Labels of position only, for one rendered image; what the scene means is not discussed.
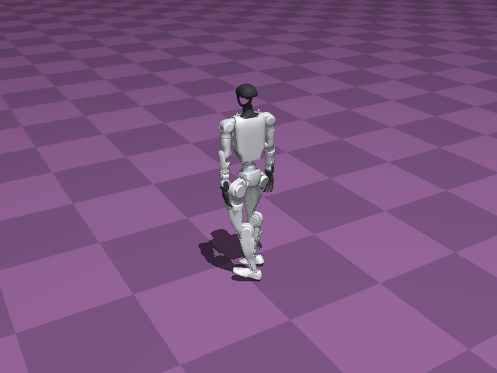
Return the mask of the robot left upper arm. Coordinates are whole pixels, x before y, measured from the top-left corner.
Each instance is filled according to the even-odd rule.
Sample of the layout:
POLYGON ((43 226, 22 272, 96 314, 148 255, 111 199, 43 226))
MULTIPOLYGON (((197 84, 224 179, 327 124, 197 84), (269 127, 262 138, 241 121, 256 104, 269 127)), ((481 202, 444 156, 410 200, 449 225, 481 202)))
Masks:
POLYGON ((220 130, 220 138, 221 138, 221 147, 224 153, 225 160, 228 160, 231 157, 231 132, 235 128, 235 119, 229 118, 222 120, 219 124, 220 130))

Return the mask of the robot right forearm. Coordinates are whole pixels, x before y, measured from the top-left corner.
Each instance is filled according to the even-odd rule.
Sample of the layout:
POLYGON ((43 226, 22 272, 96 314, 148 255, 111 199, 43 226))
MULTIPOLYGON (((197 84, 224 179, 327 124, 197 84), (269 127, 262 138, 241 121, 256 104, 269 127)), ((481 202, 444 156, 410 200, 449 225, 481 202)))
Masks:
POLYGON ((265 149, 265 170, 270 171, 272 166, 274 166, 274 154, 275 154, 275 145, 270 149, 265 149))

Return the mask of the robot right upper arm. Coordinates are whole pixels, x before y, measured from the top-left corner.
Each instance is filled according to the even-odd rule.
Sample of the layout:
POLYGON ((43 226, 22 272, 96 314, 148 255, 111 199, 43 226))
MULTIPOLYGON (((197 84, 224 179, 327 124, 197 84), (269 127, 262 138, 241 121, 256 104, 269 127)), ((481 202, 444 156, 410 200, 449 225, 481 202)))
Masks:
POLYGON ((264 149, 270 149, 274 146, 276 118, 269 112, 263 112, 263 115, 266 118, 266 141, 264 149))

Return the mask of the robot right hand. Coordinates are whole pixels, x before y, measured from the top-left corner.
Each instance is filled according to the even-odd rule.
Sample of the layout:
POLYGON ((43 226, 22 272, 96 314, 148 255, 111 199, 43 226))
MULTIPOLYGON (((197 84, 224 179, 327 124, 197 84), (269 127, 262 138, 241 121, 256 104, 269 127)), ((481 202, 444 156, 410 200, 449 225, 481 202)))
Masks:
MULTIPOLYGON (((265 190, 264 190, 263 192, 265 192, 265 191, 266 191, 266 192, 271 192, 271 191, 273 190, 273 181, 274 181, 273 174, 272 174, 272 173, 273 173, 273 171, 274 171, 274 166, 272 166, 271 172, 270 172, 270 171, 266 171, 266 170, 265 170, 265 174, 269 177, 269 181, 268 181, 269 186, 268 186, 268 184, 266 184, 265 190), (271 186, 271 189, 270 189, 270 186, 271 186), (267 187, 268 187, 268 190, 266 190, 266 189, 267 189, 267 187), (270 189, 270 190, 269 190, 269 189, 270 189)), ((262 189, 263 189, 263 188, 262 188, 262 189)), ((262 189, 261 189, 261 190, 262 190, 262 189)))

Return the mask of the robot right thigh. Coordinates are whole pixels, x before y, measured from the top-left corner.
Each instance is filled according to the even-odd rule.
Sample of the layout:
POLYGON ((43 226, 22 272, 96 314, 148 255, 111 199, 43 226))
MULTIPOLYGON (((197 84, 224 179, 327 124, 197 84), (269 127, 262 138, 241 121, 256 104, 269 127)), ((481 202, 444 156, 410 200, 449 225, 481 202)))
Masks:
POLYGON ((269 177, 261 172, 260 183, 251 189, 245 190, 245 210, 248 217, 248 223, 253 227, 260 226, 263 222, 262 215, 255 210, 262 193, 262 188, 268 183, 269 177))

